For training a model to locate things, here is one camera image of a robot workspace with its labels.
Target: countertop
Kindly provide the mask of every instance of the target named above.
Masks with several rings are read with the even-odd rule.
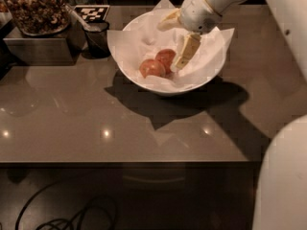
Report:
[[[122,30],[152,7],[111,6]],[[307,85],[266,5],[233,6],[219,76],[165,98],[138,88],[112,57],[14,66],[0,80],[1,163],[260,162],[276,133],[307,113]]]

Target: robotic arm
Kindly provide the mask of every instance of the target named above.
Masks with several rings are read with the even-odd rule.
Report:
[[[184,47],[174,60],[172,69],[181,69],[199,47],[201,34],[211,32],[222,20],[226,9],[232,4],[246,0],[184,0],[180,9],[174,10],[158,28],[168,30],[183,27],[190,32]],[[266,0],[281,32],[307,80],[307,0]]]

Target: jar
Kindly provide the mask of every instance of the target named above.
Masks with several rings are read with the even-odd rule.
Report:
[[[4,0],[24,35],[53,35],[66,29],[70,15],[61,0]]]

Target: gray countertop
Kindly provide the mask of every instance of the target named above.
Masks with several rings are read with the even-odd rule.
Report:
[[[151,7],[111,6],[122,30]],[[233,6],[219,76],[162,98],[109,58],[14,66],[0,80],[2,163],[259,162],[272,137],[307,113],[307,85],[267,6]]]

